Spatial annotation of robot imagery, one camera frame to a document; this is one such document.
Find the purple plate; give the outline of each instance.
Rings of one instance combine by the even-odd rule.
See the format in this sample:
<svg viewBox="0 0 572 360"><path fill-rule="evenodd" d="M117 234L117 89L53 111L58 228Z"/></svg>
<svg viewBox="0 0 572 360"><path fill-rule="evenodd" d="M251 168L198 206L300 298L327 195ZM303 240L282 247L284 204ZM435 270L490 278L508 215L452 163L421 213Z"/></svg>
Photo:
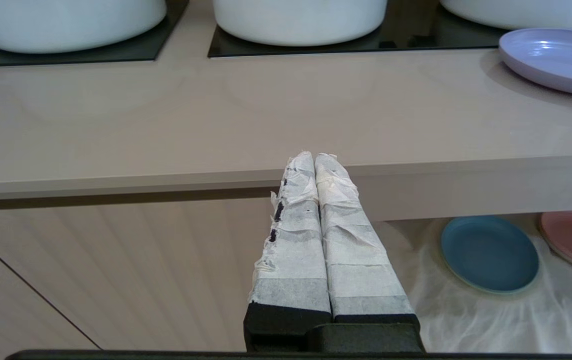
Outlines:
<svg viewBox="0 0 572 360"><path fill-rule="evenodd" d="M572 30L521 29L499 40L501 59L524 78L572 93Z"/></svg>

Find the beige cabinet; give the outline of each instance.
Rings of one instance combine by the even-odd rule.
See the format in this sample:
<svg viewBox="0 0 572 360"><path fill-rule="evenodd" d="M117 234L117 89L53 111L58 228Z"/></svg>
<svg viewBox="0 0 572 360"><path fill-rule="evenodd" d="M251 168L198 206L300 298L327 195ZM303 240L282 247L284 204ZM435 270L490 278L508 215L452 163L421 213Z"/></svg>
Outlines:
<svg viewBox="0 0 572 360"><path fill-rule="evenodd" d="M103 349L244 351L271 213L268 198L3 209L0 258Z"/></svg>
<svg viewBox="0 0 572 360"><path fill-rule="evenodd" d="M97 349L0 261L0 360L25 349Z"/></svg>

